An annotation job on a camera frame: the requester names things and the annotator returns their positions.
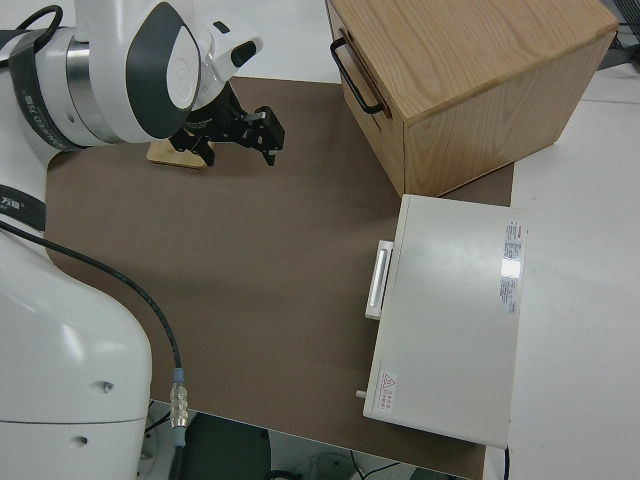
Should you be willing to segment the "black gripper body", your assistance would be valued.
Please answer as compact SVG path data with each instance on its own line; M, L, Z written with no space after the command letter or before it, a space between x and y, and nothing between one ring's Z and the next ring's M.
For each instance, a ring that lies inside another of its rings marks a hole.
M186 145L194 146L201 139L217 139L254 146L254 138L247 133L247 124L242 120L245 114L233 88L224 86L216 98L195 108L187 117L189 138Z

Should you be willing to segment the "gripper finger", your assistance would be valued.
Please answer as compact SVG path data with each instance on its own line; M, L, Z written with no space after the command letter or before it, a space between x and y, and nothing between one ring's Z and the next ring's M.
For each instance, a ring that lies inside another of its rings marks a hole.
M187 168L214 165L215 153L204 136L193 135L181 129L169 138L169 142L175 151L172 157L174 165Z
M250 146L259 151L268 166L274 166L277 154L283 149L285 130L274 111L268 106L258 108L252 122Z

